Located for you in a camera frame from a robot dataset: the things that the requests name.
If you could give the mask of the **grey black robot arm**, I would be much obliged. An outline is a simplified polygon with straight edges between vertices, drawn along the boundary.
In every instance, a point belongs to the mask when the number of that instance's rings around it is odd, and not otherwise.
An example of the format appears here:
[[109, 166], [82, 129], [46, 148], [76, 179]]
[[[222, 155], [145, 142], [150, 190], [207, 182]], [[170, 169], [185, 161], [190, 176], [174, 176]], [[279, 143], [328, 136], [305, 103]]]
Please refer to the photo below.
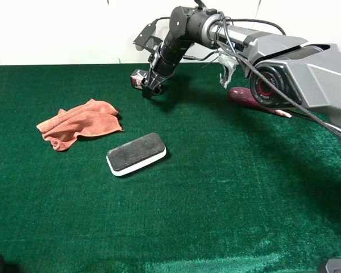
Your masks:
[[240, 65], [259, 105], [299, 109], [314, 122], [315, 114], [323, 113], [329, 117], [325, 128], [341, 139], [341, 52], [336, 44], [309, 44], [284, 33], [238, 27], [202, 2], [175, 7], [164, 39], [144, 31], [134, 44], [150, 52], [149, 71], [140, 81], [145, 98], [159, 94], [187, 50], [199, 44], [231, 61], [224, 66], [223, 84]]

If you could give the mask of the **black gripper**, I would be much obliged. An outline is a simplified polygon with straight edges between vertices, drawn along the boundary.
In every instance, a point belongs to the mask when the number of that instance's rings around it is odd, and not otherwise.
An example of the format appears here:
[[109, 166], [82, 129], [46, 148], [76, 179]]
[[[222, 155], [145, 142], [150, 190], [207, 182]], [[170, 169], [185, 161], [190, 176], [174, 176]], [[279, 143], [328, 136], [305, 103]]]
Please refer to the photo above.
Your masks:
[[173, 75], [173, 66], [168, 64], [150, 64], [146, 78], [143, 80], [142, 96], [151, 99], [161, 94], [160, 85]]

